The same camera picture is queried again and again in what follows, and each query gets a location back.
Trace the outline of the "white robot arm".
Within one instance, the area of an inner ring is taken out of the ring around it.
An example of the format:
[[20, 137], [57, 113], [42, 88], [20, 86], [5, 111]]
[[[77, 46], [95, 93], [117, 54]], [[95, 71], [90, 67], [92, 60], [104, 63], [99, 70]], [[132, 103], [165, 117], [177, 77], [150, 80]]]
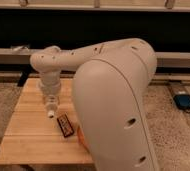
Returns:
[[72, 101], [97, 171], [159, 171], [143, 94], [157, 66], [151, 45], [139, 38], [63, 51], [33, 53], [49, 115], [57, 110], [60, 72], [75, 73]]

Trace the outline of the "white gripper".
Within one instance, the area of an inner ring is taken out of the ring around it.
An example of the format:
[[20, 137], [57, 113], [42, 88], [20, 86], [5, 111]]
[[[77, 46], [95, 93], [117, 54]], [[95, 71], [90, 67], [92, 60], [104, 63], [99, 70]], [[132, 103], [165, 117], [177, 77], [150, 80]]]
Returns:
[[38, 86], [44, 96], [50, 96], [50, 95], [57, 96], [61, 88], [59, 74], [58, 73], [41, 74]]

